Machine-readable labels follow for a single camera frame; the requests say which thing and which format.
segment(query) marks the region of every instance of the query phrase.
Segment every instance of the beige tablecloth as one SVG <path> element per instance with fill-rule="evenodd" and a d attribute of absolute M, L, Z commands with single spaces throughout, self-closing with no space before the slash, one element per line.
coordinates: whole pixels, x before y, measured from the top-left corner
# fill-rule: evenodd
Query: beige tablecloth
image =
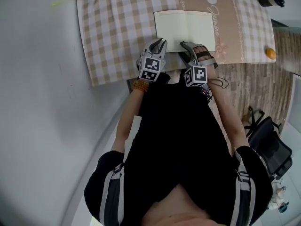
<path fill-rule="evenodd" d="M 135 61 L 144 44 L 156 38 L 153 13 L 185 9 L 185 5 L 191 9 L 188 1 L 77 0 L 80 33 L 92 85 L 137 77 Z M 214 10 L 218 7 L 222 10 L 225 2 L 233 11 L 232 25 Z M 220 64 L 274 62 L 264 53 L 265 48 L 275 49 L 270 17 L 257 0 L 199 0 L 195 10 L 208 11 L 208 8 L 215 13 L 215 32 L 219 29 L 218 35 L 215 33 L 215 57 Z M 227 37 L 227 31 L 233 33 L 233 39 Z M 166 71 L 184 68 L 177 53 L 166 53 L 165 60 Z"/>

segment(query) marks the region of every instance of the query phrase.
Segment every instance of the wire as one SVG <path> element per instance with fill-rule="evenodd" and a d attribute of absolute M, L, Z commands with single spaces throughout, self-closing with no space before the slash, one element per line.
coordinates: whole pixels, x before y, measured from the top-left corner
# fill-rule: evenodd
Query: wire
<path fill-rule="evenodd" d="M 225 88 L 227 88 L 228 86 L 229 86 L 229 82 L 225 79 L 225 78 L 221 78 L 221 77 L 218 77 L 219 79 L 222 79 L 222 80 L 224 80 L 224 81 L 226 81 L 227 82 L 227 86 L 225 87 Z"/>
<path fill-rule="evenodd" d="M 224 80 L 224 81 L 227 82 L 227 85 L 226 85 L 225 87 L 224 87 L 224 82 L 223 82 L 222 80 Z M 219 85 L 219 84 L 213 83 L 212 81 L 217 81 L 217 82 L 220 82 L 220 83 L 222 83 L 222 84 Z M 227 87 L 229 86 L 229 82 L 228 82 L 226 79 L 221 78 L 221 77 L 218 77 L 218 79 L 212 79 L 212 80 L 209 80 L 208 83 L 211 83 L 211 84 L 213 84 L 213 85 L 222 87 L 223 89 L 225 89 L 225 88 L 227 88 Z"/>

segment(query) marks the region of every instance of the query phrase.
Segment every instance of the orange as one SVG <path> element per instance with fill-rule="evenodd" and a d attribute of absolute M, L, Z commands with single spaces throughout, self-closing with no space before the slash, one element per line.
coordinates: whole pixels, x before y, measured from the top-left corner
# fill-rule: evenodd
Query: orange
<path fill-rule="evenodd" d="M 272 48 L 268 48 L 265 51 L 265 54 L 267 55 L 267 57 L 269 57 L 270 59 L 275 59 L 276 58 L 276 52 L 272 49 Z"/>

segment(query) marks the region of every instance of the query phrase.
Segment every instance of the white paper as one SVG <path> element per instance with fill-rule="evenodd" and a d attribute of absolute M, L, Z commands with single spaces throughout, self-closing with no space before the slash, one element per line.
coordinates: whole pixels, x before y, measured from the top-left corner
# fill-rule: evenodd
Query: white paper
<path fill-rule="evenodd" d="M 186 51 L 180 42 L 203 44 L 215 51 L 212 14 L 197 11 L 170 10 L 155 12 L 157 37 L 167 40 L 166 52 Z"/>

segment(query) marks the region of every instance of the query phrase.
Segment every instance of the hand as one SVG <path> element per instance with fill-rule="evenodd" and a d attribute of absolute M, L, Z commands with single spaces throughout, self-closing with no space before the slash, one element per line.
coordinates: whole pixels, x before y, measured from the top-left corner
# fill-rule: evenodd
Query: hand
<path fill-rule="evenodd" d="M 195 47 L 195 48 L 193 48 L 193 50 L 196 54 L 199 52 L 207 51 L 203 46 Z M 202 57 L 198 58 L 198 61 L 203 61 L 203 60 L 208 60 L 208 59 L 211 59 L 211 57 L 210 56 L 202 56 Z M 209 80 L 213 80 L 213 79 L 217 78 L 213 64 L 207 65 L 207 77 Z"/>

